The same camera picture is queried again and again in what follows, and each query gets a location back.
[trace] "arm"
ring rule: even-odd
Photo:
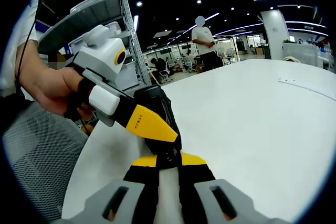
[[[17,47],[15,60],[15,76],[17,76],[19,62],[24,43]],[[48,68],[40,59],[35,43],[29,40],[22,58],[19,82],[25,90],[46,110],[64,115],[68,109],[70,97],[78,91],[78,84],[83,79],[72,68],[54,70]],[[84,120],[92,116],[91,107],[82,104],[77,108]]]
[[[202,40],[199,40],[199,39],[193,39],[193,43],[200,44],[200,45],[206,45],[208,47],[212,47],[213,46],[211,44],[211,42],[205,42],[205,41],[202,41]]]

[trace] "person's hand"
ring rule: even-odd
[[[213,47],[213,44],[211,42],[207,42],[206,45],[208,46],[208,48]]]
[[[46,68],[36,80],[35,99],[44,109],[64,115],[68,110],[70,97],[78,91],[78,84],[82,79],[83,77],[72,68]],[[94,109],[89,104],[82,103],[77,111],[83,120],[87,121],[92,118]]]

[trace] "office desk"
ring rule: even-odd
[[[262,47],[249,47],[249,49],[251,51],[253,51],[253,53],[255,55],[264,55],[265,54],[264,49]]]
[[[295,221],[331,167],[336,101],[279,78],[335,92],[335,74],[277,60],[246,60],[162,89],[172,101],[184,152],[205,159],[216,178],[251,197],[262,214]],[[146,153],[143,142],[121,126],[99,122],[73,170],[62,217],[80,212],[88,196],[122,178]]]

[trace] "white pillar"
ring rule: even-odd
[[[282,41],[289,39],[287,25],[281,11],[261,12],[266,30],[272,60],[282,60]]]
[[[244,42],[245,50],[247,50],[247,48],[249,48],[250,45],[248,44],[246,35],[240,36],[240,38],[241,38],[241,40]]]

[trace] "black cable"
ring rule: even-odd
[[[82,125],[83,125],[83,127],[84,127],[86,133],[87,133],[88,135],[90,135],[90,133],[89,133],[88,129],[86,128],[86,126],[85,126],[85,124],[84,124],[82,118],[80,119],[80,121],[82,122]]]
[[[20,84],[20,81],[19,81],[20,79],[19,78],[20,78],[20,73],[21,73],[20,70],[21,70],[21,64],[22,64],[23,55],[25,53],[25,50],[26,50],[26,47],[27,47],[27,44],[28,44],[28,41],[29,41],[29,37],[30,37],[30,35],[31,35],[32,31],[33,31],[33,27],[34,27],[34,25],[36,23],[37,13],[38,13],[41,5],[42,5],[42,2],[43,2],[43,0],[40,0],[40,2],[37,5],[37,9],[36,9],[36,13],[35,13],[35,19],[34,19],[32,27],[30,28],[30,31],[28,33],[28,37],[27,37],[27,39],[25,41],[25,45],[23,46],[23,50],[22,50],[22,53],[21,53],[20,63],[19,63],[19,67],[17,69],[17,77],[16,77],[16,89],[17,90],[20,89],[20,87],[21,87],[21,84]]]

